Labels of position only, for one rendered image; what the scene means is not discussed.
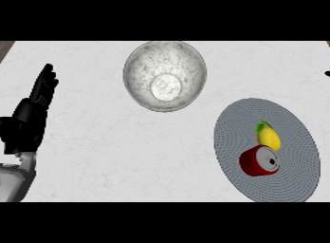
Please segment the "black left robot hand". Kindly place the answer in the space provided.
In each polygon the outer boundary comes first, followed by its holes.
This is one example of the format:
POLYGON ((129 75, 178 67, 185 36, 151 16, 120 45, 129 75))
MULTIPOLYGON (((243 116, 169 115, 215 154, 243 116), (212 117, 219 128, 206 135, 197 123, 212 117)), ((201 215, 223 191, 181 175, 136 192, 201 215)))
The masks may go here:
POLYGON ((0 139, 4 154, 36 152, 43 135, 46 110, 58 80, 52 65, 45 64, 27 98, 23 98, 9 117, 0 117, 0 139))

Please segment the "yellow lemon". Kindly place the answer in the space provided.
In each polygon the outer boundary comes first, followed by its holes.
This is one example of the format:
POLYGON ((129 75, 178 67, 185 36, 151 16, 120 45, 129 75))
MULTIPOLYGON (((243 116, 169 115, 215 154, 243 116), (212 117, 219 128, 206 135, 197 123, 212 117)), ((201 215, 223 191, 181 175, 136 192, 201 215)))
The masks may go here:
POLYGON ((266 121, 260 121, 254 125, 254 132, 257 134, 257 144, 265 145, 272 151, 281 148, 279 136, 266 121))

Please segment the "white marble bowl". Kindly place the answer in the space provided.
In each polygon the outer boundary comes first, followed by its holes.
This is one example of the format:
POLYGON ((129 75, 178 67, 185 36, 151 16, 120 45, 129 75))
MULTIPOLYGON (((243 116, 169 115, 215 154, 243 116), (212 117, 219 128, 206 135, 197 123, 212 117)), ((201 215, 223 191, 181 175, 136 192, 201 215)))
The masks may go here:
POLYGON ((206 83, 206 62, 182 41, 148 41, 123 63, 123 86, 133 101, 154 112, 192 103, 206 83))

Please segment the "grey round placemat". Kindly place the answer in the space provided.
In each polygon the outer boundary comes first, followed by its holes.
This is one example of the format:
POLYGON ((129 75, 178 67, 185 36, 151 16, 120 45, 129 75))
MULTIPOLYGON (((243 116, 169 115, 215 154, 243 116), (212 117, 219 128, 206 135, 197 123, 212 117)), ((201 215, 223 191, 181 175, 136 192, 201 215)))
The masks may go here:
POLYGON ((319 158, 310 133, 294 115, 274 102, 247 98, 223 109, 213 127, 213 150, 222 172, 237 191, 256 202, 303 202, 319 178, 319 158), (266 121, 281 141, 275 152, 279 169, 250 177, 238 165, 240 154, 257 145, 254 125, 266 121))

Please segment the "red can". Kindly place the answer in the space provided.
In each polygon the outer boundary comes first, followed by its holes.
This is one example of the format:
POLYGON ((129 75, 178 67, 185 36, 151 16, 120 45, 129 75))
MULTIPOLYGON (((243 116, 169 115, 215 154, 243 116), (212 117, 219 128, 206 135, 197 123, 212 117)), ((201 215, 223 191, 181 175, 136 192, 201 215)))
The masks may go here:
POLYGON ((265 145, 256 145, 246 150, 238 157, 238 166, 250 177, 274 175, 279 169, 279 162, 271 148, 265 145))

